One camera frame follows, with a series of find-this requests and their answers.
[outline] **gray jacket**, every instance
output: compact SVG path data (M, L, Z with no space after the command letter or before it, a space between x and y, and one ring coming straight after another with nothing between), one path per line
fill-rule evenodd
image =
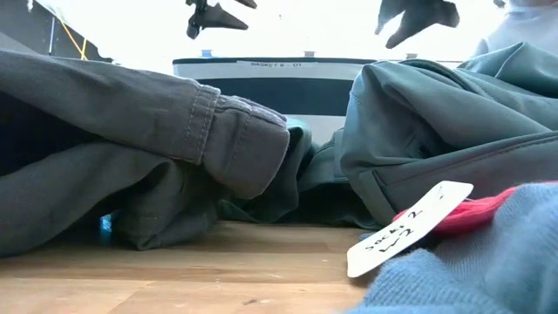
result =
M285 118L193 80L0 51L0 256L116 212L138 249L190 239L263 193Z

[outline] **blue sweater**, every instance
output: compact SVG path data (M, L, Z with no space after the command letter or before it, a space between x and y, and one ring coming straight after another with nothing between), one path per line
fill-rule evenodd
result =
M558 313L558 185L520 187L490 226L385 263L348 313Z

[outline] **gray fabric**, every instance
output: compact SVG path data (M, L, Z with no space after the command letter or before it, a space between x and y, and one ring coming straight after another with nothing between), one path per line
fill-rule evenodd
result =
M388 224L443 180L472 198L558 179L558 57L517 44L449 70L406 60L366 65L347 109L341 168Z
M224 195L261 195L285 118L193 80L0 51L0 256L116 211L138 249L188 240Z
M317 147L304 122L288 119L287 126L289 149L268 189L253 200L222 201L219 217L242 222L376 228L377 224L341 171L339 152L343 130Z

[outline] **red fabric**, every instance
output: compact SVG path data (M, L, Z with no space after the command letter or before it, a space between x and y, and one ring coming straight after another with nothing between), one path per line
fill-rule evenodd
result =
M443 236L455 236L488 224L494 218L496 210L515 192L515 189L517 187L509 188L496 196L463 201L433 231ZM396 221L404 212L395 216L393 221Z

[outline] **folded clothing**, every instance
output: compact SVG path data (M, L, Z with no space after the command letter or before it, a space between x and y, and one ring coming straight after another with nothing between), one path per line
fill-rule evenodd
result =
M493 223L386 262L348 313L556 313L557 224L557 184L518 187Z

